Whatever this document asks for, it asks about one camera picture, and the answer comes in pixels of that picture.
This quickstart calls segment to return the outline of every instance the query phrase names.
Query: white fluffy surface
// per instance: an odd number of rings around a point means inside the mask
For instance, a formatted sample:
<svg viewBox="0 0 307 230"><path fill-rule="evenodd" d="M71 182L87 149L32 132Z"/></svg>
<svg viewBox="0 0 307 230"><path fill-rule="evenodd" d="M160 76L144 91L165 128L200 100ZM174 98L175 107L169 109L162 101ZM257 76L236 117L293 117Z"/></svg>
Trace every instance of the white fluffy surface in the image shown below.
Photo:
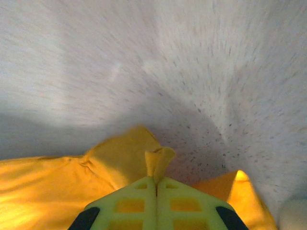
<svg viewBox="0 0 307 230"><path fill-rule="evenodd" d="M0 29L0 158L142 123L175 179L243 169L275 217L306 191L306 0L2 0Z"/></svg>

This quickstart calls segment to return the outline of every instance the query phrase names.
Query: yellow fabric tip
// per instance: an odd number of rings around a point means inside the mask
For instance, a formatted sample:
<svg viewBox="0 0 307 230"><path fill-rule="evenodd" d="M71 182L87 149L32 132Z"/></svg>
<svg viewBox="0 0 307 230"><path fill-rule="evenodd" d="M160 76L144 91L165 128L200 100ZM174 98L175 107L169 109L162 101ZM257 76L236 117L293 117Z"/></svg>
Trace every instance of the yellow fabric tip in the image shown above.
<svg viewBox="0 0 307 230"><path fill-rule="evenodd" d="M145 152L147 175L153 176L155 184L158 184L164 177L165 169L175 155L175 151L169 147L158 148L154 152Z"/></svg>

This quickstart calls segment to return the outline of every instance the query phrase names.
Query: yellow fabric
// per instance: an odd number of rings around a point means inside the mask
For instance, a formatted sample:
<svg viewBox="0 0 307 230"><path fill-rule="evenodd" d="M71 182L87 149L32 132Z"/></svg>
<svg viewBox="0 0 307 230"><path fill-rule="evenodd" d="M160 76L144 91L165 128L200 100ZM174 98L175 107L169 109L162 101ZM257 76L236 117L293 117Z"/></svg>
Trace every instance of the yellow fabric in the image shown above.
<svg viewBox="0 0 307 230"><path fill-rule="evenodd" d="M229 203L249 230L277 230L272 215L243 171L202 181L193 187Z"/></svg>
<svg viewBox="0 0 307 230"><path fill-rule="evenodd" d="M0 161L0 228L66 230L87 204L146 176L145 152L149 158L161 155L149 170L159 180L174 153L161 147L142 126L105 140L84 156ZM242 200L234 188L229 202L238 212L237 207L247 205L248 197L260 204L248 189ZM259 211L265 213L265 206ZM255 214L251 208L246 213ZM268 223L266 215L260 218L258 222L246 222L248 227Z"/></svg>

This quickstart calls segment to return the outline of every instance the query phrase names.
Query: gray speckled surface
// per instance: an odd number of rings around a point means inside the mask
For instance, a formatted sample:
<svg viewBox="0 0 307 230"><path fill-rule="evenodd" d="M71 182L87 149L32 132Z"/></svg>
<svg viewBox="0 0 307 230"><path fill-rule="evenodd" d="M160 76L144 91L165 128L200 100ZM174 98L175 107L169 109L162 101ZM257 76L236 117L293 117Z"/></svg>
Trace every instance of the gray speckled surface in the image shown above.
<svg viewBox="0 0 307 230"><path fill-rule="evenodd" d="M0 157L145 124L192 183L243 169L277 217L307 189L307 1L3 0Z"/></svg>

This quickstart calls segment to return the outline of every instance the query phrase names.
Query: lime green plastic part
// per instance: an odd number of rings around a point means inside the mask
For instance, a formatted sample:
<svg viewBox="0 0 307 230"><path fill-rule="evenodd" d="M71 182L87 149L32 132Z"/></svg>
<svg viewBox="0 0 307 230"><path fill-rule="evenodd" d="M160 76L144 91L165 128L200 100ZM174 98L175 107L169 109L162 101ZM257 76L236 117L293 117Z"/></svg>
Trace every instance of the lime green plastic part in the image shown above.
<svg viewBox="0 0 307 230"><path fill-rule="evenodd" d="M86 206L100 208L90 230L227 230L216 207L226 202L164 177L144 177Z"/></svg>
<svg viewBox="0 0 307 230"><path fill-rule="evenodd" d="M100 208L91 230L156 230L156 189L144 177L85 207Z"/></svg>

